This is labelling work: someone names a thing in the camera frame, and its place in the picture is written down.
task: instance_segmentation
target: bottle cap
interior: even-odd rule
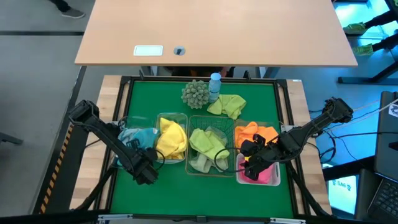
[[[213,73],[213,74],[210,75],[210,78],[211,78],[212,80],[218,81],[218,80],[221,79],[221,74],[220,74],[220,73]]]

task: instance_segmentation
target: orange cloth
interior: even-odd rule
[[[274,137],[278,136],[278,133],[275,131],[274,127],[263,127],[258,126],[256,122],[250,122],[246,127],[245,126],[237,126],[235,128],[235,147],[241,148],[244,140],[249,140],[253,142],[254,134],[259,134],[263,138],[266,139],[266,142],[269,142]]]

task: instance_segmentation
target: green succulent plant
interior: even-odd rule
[[[209,102],[209,91],[204,81],[193,80],[182,89],[181,99],[191,109],[200,109]]]

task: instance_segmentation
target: yellow-black striped tape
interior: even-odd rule
[[[69,143],[70,135],[72,134],[72,130],[73,130],[73,125],[71,124],[71,125],[69,125],[67,135],[65,136],[65,140],[63,140],[63,145],[62,145],[62,148],[61,148],[61,152],[60,152],[60,155],[58,156],[57,163],[56,163],[56,165],[54,167],[54,171],[52,173],[52,176],[51,176],[51,179],[50,179],[50,182],[49,182],[49,186],[47,187],[47,191],[45,192],[42,206],[40,206],[40,211],[39,211],[40,214],[44,214],[45,213],[45,208],[49,204],[49,199],[50,199],[50,196],[51,196],[51,192],[52,192],[52,189],[54,188],[55,181],[57,180],[57,175],[58,175],[58,173],[60,171],[60,167],[61,167],[61,164],[62,164],[63,157],[64,157],[64,155],[65,155],[65,153],[67,151],[67,146],[68,146],[68,143]]]

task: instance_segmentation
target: keyboard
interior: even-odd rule
[[[370,217],[398,222],[398,183],[383,179],[368,209]]]

